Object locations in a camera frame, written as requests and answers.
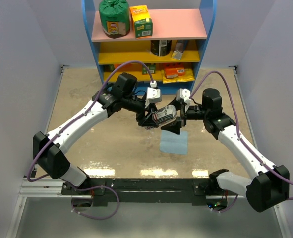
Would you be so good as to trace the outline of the patterned sunglasses case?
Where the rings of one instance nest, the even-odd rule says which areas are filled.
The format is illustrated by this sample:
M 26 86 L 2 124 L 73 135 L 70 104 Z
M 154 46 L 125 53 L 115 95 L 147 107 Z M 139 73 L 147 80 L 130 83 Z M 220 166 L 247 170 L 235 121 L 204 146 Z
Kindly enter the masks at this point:
M 174 121 L 176 117 L 176 107 L 174 105 L 167 105 L 154 111 L 152 114 L 152 121 L 155 123 L 155 125 L 151 125 L 148 128 L 158 128 L 159 126 L 163 126 L 169 122 Z

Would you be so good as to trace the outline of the light blue cleaning cloth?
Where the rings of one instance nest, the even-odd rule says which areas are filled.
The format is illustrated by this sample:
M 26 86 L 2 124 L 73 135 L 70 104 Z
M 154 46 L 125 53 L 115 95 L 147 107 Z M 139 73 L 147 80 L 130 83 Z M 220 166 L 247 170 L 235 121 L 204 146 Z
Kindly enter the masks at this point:
M 168 131 L 162 131 L 160 141 L 160 151 L 186 155 L 188 151 L 188 132 L 181 131 L 180 135 Z

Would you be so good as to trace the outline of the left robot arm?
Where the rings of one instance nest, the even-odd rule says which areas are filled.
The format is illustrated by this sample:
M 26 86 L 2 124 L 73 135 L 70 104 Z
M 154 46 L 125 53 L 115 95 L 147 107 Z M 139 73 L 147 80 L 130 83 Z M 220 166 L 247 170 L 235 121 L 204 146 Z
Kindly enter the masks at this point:
M 142 98 L 136 96 L 137 78 L 128 73 L 118 76 L 116 82 L 103 87 L 72 118 L 48 132 L 33 136 L 33 164 L 45 171 L 45 176 L 72 184 L 78 194 L 90 190 L 89 176 L 73 165 L 65 156 L 71 146 L 87 131 L 112 114 L 126 109 L 137 115 L 140 126 L 158 127 L 152 116 L 155 104 L 161 100 L 161 91 L 155 80 Z

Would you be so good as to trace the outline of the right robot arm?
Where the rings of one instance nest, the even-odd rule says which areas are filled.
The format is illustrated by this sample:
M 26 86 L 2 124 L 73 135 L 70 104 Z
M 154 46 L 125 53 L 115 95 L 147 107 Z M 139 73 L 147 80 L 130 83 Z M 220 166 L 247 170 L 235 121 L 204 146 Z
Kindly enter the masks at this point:
M 257 212 L 263 212 L 288 200 L 288 169 L 285 166 L 276 166 L 251 143 L 244 142 L 244 136 L 237 129 L 237 124 L 223 113 L 222 97 L 218 90 L 205 89 L 201 104 L 190 103 L 190 91 L 179 89 L 170 104 L 159 109 L 154 115 L 161 130 L 180 134 L 187 120 L 201 120 L 206 131 L 225 145 L 249 174 L 249 177 L 245 178 L 227 169 L 211 173 L 208 188 L 212 194 L 219 195 L 224 190 L 234 192 L 244 196 Z

